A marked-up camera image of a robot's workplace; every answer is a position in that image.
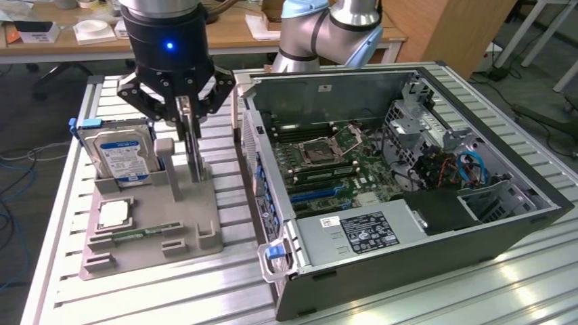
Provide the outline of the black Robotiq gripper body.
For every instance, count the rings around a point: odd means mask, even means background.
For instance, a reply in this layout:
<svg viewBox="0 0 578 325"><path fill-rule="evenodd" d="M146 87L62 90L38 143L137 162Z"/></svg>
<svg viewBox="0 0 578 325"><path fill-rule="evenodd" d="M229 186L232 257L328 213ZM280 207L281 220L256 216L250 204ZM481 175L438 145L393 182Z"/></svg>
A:
<svg viewBox="0 0 578 325"><path fill-rule="evenodd" d="M163 96L198 96L214 75L206 12L146 18L123 12L141 82Z"/></svg>

